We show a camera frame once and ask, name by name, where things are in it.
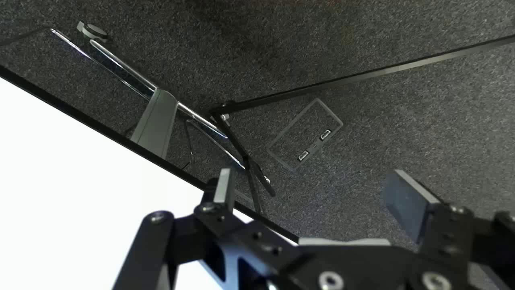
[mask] thin wire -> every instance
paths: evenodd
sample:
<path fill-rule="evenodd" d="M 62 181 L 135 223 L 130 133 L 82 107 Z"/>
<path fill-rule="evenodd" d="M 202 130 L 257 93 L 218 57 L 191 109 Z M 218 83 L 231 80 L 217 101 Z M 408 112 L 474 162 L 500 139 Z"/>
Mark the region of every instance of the thin wire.
<path fill-rule="evenodd" d="M 14 36 L 14 38 L 11 38 L 11 39 L 6 39 L 6 41 L 0 43 L 0 47 L 6 47 L 6 46 L 11 46 L 11 44 L 14 44 L 14 43 L 24 41 L 24 39 L 27 39 L 27 38 L 30 38 L 30 36 L 44 33 L 44 31 L 48 31 L 48 28 L 49 28 L 49 26 L 40 26 L 40 28 L 36 28 L 36 30 L 33 30 L 33 31 L 28 31 L 28 33 Z"/>

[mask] dark gray fabric surface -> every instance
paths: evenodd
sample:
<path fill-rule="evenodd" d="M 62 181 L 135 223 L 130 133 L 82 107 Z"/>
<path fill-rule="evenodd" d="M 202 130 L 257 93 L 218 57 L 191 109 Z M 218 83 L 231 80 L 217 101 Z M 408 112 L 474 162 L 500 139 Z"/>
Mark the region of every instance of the dark gray fabric surface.
<path fill-rule="evenodd" d="M 109 49 L 205 115 L 247 101 L 513 35 L 513 2 L 56 2 L 0 0 L 0 44 L 41 25 L 73 41 L 77 22 L 106 30 Z M 278 199 L 268 215 L 299 236 L 387 238 L 408 246 L 379 205 L 387 173 L 403 168 L 479 217 L 515 210 L 513 49 L 313 94 L 344 123 L 296 173 L 265 152 L 310 102 L 233 115 L 231 126 L 262 163 Z M 49 35 L 0 47 L 1 65 L 123 133 L 144 101 Z M 168 162 L 188 163 L 176 123 Z M 186 171 L 207 181 L 230 163 L 191 131 Z M 246 196 L 244 183 L 238 191 Z"/>

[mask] black mechanical part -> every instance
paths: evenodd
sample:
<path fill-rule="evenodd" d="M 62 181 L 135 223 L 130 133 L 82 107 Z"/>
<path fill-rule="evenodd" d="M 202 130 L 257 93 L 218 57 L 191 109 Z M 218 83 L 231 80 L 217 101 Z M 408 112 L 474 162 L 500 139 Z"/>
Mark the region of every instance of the black mechanical part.
<path fill-rule="evenodd" d="M 209 188 L 188 218 L 144 218 L 114 289 L 143 290 L 162 283 L 173 289 L 178 265 L 194 260 L 223 289 L 465 290 L 473 289 L 466 279 L 469 262 L 490 267 L 500 283 L 515 289 L 508 213 L 484 221 L 466 209 L 434 204 L 426 209 L 418 254 L 370 246 L 292 247 L 262 223 L 242 225 L 231 215 L 228 180 L 220 175 L 222 186 Z M 405 184 L 419 191 L 405 173 L 402 181 L 399 191 Z"/>
<path fill-rule="evenodd" d="M 144 147 L 147 152 L 165 159 L 172 138 L 178 102 L 160 89 L 152 93 L 143 117 L 135 126 L 130 141 Z"/>

